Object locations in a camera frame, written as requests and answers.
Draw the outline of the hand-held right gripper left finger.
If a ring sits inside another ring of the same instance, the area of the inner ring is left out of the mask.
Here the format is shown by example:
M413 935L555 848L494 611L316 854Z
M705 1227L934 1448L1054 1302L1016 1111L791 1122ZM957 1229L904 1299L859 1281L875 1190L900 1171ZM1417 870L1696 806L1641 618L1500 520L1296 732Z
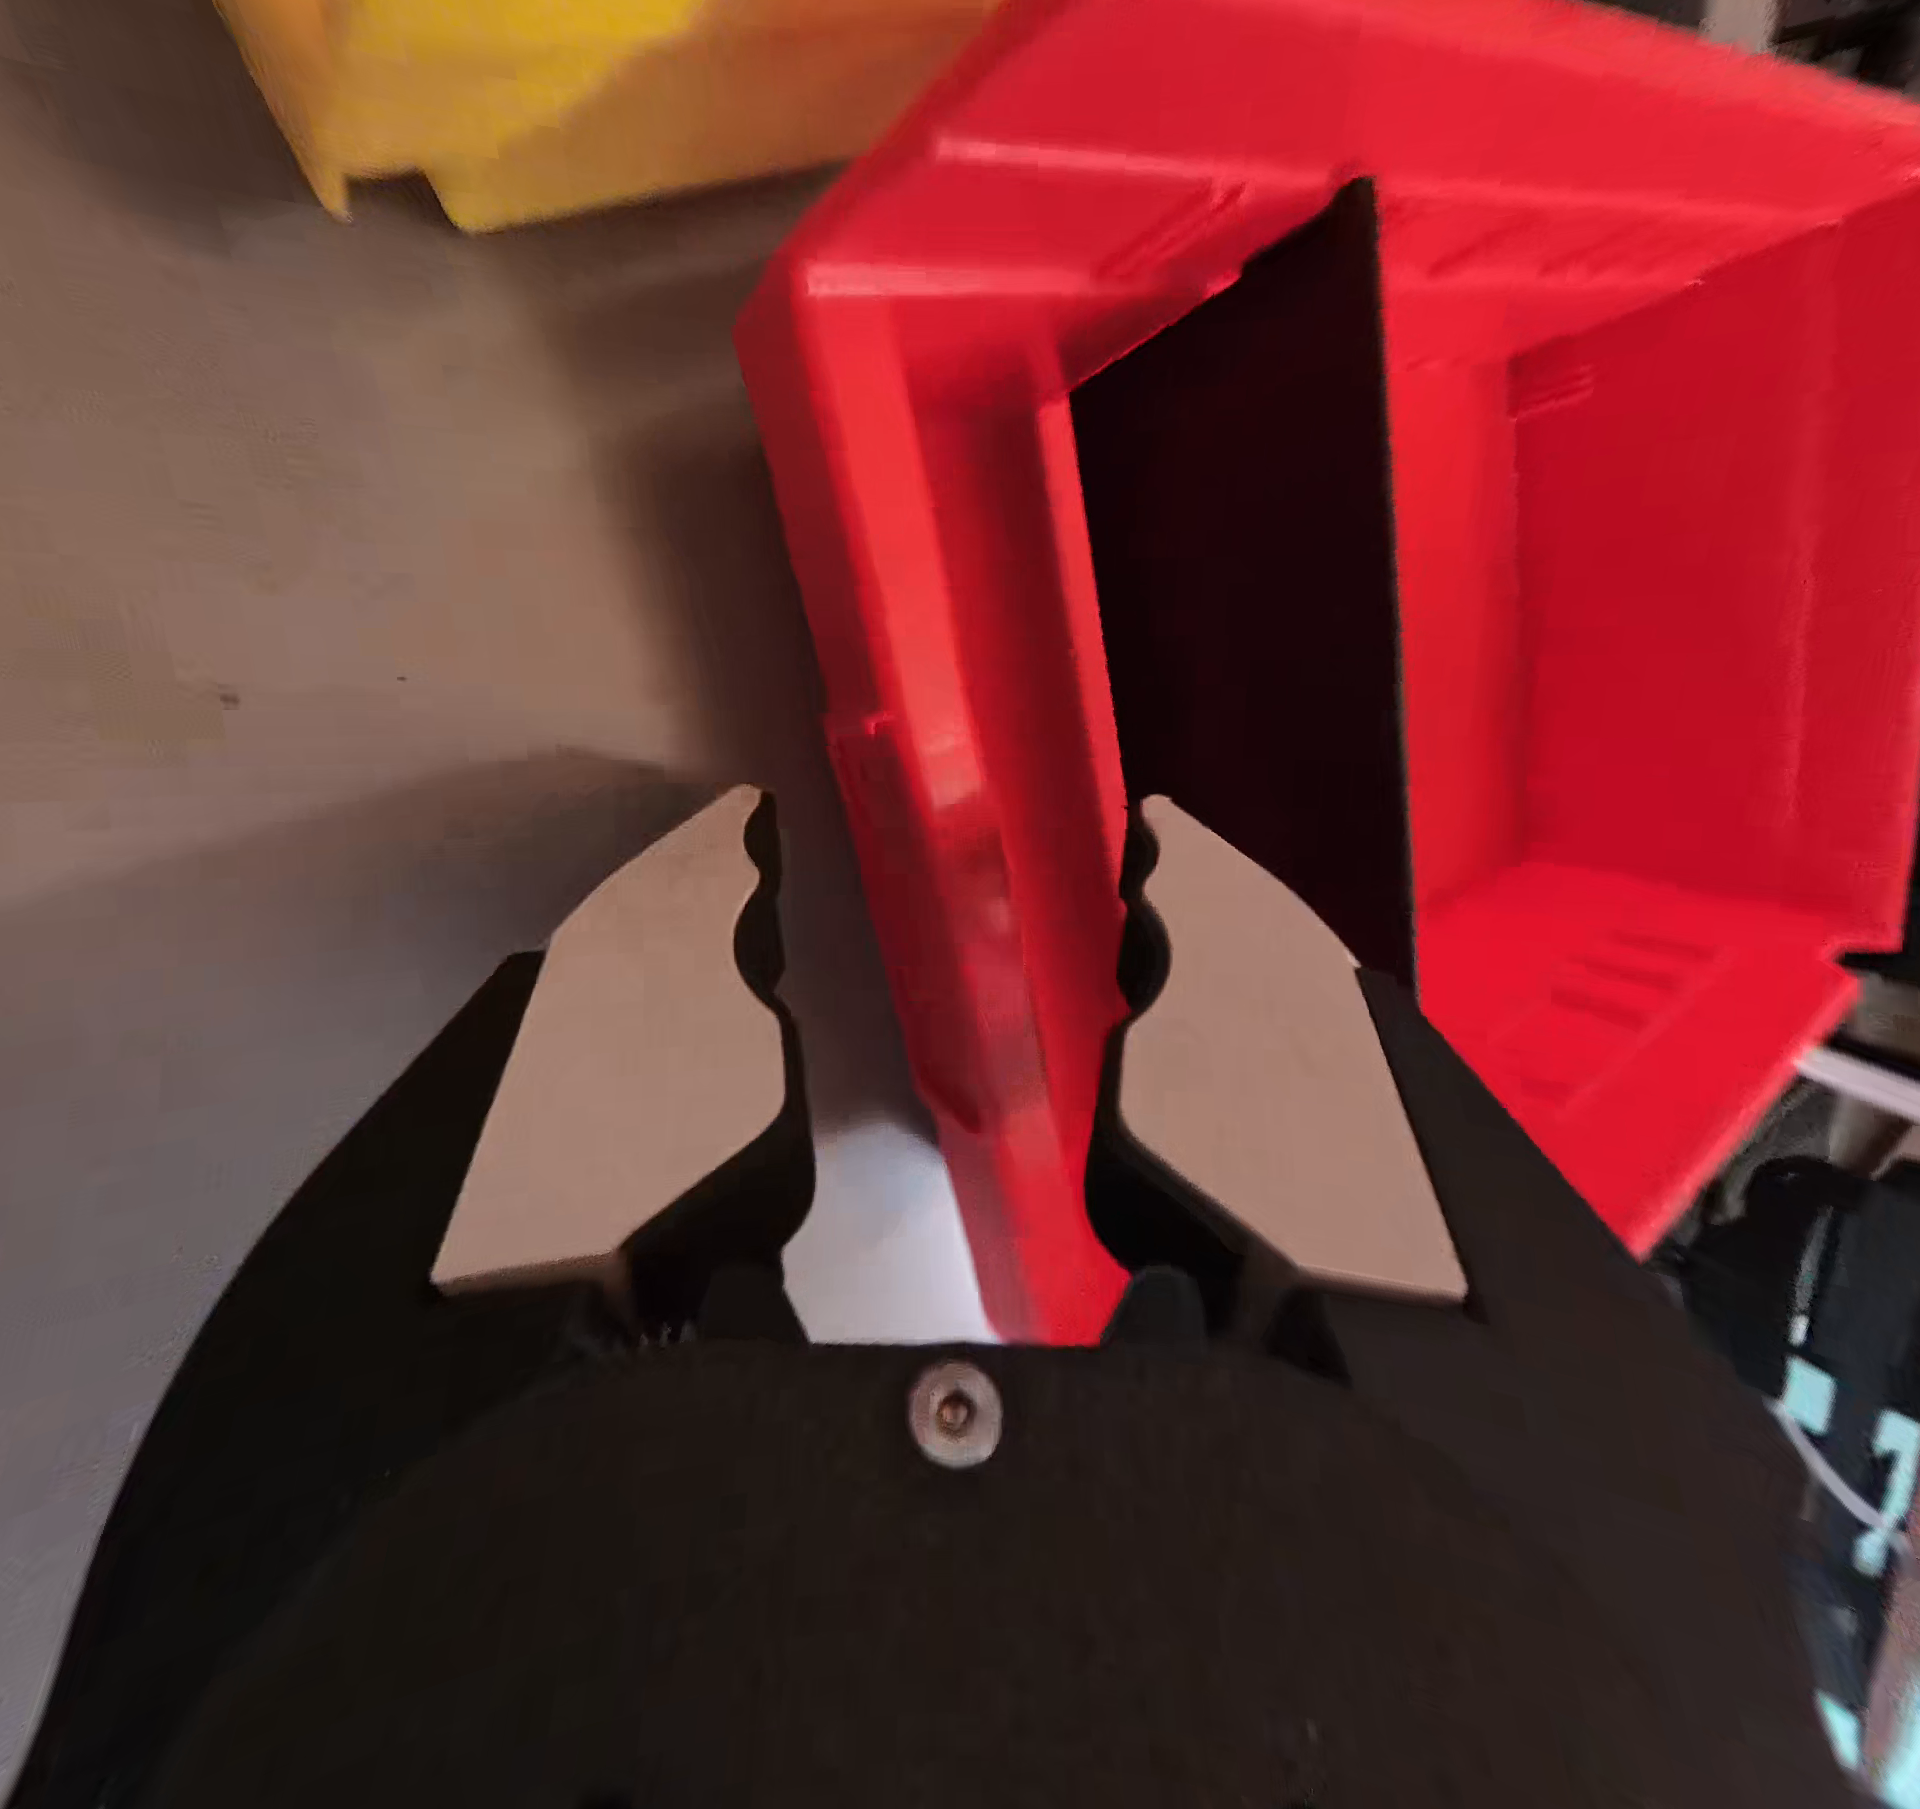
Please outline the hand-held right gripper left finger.
M711 1267L783 1275L816 1150L778 887L774 795L733 785L573 906L443 1227L437 1294L701 1299Z

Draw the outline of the black printed cloth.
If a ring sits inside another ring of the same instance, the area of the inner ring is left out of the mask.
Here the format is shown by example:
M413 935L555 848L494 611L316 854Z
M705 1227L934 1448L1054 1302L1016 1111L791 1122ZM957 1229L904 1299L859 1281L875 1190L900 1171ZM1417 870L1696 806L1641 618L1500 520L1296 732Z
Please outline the black printed cloth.
M1776 1157L1655 1254L1806 1474L1790 1563L1821 1725L1870 1803L1918 1803L1918 1162Z

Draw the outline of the red plastic bin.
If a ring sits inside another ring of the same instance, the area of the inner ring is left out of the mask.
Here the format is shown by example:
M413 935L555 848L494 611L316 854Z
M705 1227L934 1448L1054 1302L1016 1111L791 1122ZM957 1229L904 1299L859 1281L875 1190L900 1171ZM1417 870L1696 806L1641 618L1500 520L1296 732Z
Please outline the red plastic bin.
M1417 990L1648 1254L1898 944L1918 108L1582 0L1003 0L733 329L989 1326L1081 1171L1125 795L1068 400L1372 181Z

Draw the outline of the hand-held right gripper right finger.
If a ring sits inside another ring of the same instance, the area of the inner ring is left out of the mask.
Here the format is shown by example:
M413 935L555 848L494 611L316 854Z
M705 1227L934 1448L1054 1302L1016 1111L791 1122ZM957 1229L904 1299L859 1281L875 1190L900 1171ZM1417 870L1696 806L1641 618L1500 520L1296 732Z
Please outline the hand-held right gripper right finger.
M1086 1154L1118 1265L1181 1267L1203 1306L1467 1302L1342 940L1165 795L1131 816L1119 898L1124 1018Z

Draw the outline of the yellow plastic bin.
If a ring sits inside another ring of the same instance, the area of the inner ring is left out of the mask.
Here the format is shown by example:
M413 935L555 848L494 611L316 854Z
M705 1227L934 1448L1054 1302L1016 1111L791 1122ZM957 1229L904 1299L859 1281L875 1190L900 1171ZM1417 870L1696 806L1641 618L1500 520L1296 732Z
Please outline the yellow plastic bin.
M214 0L344 217L420 172L468 231L851 156L995 0Z

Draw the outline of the black bin divider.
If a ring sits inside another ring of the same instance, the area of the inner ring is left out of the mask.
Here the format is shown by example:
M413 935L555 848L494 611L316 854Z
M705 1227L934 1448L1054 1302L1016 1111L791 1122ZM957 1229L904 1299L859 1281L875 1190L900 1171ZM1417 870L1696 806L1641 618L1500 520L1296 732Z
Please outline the black bin divider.
M1417 986L1366 179L1070 400L1119 767Z

